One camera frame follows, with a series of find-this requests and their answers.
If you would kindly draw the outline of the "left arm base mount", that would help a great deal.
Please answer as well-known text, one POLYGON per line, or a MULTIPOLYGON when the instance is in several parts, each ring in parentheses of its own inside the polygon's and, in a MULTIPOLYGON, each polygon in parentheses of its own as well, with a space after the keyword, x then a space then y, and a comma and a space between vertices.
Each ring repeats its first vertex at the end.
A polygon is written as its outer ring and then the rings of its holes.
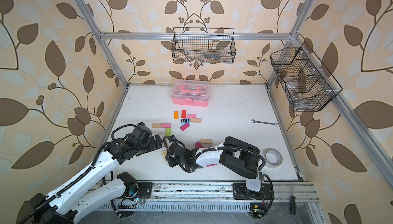
POLYGON ((127 187, 125 193, 113 200, 116 207, 121 209, 130 208, 137 204, 144 202, 150 198, 152 194, 153 183, 151 182, 139 182, 131 187, 127 187))

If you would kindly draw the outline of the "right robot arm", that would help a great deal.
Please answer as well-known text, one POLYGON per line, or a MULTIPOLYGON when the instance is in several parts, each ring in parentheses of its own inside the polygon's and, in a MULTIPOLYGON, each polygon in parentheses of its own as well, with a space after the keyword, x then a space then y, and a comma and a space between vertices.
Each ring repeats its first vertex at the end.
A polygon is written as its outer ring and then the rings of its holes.
POLYGON ((268 180, 270 197, 274 198, 273 184, 270 177, 263 173, 266 159, 260 150, 234 137, 215 147, 194 148, 189 150, 175 136, 165 136, 163 145, 166 149, 166 161, 171 168, 179 166, 186 173, 197 169, 222 165, 246 179, 246 194, 250 199, 264 199, 263 181, 268 180))

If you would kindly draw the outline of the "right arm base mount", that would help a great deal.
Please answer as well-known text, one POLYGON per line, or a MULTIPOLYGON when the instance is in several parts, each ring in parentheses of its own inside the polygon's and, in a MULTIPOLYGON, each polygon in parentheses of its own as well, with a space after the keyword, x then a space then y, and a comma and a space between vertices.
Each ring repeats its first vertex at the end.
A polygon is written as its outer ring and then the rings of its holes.
POLYGON ((254 192, 246 187, 245 183, 232 184, 233 198, 235 200, 271 200, 275 199, 272 195, 272 188, 269 184, 262 184, 259 192, 254 192))

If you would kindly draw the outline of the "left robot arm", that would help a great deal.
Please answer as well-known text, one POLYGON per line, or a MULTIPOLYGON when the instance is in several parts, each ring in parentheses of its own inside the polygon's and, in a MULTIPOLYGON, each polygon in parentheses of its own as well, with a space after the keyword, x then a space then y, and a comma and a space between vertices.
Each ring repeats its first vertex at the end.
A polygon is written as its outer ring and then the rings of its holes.
POLYGON ((138 201, 142 190, 128 172, 110 182, 108 174, 127 160, 161 149, 163 140, 140 122, 116 128, 111 140, 102 144, 92 162, 74 177, 48 194, 38 193, 25 201, 20 209, 23 217, 18 224, 73 224, 101 205, 119 197, 138 201))

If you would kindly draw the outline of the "wooden block horizontal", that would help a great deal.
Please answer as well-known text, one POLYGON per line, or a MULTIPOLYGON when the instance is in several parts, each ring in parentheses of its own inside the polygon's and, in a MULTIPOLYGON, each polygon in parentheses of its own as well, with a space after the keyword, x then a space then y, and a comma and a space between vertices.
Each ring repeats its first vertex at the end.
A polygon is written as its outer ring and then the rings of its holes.
POLYGON ((202 122, 202 119, 201 119, 201 118, 191 118, 191 119, 190 119, 190 122, 191 122, 191 123, 201 123, 201 122, 202 122))

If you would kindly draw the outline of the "blue striped block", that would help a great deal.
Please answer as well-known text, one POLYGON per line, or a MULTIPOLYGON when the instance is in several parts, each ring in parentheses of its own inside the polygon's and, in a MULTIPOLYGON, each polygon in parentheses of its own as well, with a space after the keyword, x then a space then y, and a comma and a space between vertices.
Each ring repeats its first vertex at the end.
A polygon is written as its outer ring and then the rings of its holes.
POLYGON ((185 123, 189 123, 189 122, 190 122, 190 118, 181 119, 181 124, 185 124, 185 123))

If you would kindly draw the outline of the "lime green block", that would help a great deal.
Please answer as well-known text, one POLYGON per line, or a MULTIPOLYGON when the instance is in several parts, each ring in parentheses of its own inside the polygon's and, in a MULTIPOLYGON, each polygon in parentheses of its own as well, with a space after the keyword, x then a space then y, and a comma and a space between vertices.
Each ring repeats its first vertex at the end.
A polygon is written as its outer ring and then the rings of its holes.
POLYGON ((166 136, 171 136, 171 132, 172 132, 172 129, 171 129, 171 128, 166 128, 166 130, 165 130, 165 135, 166 135, 166 136))

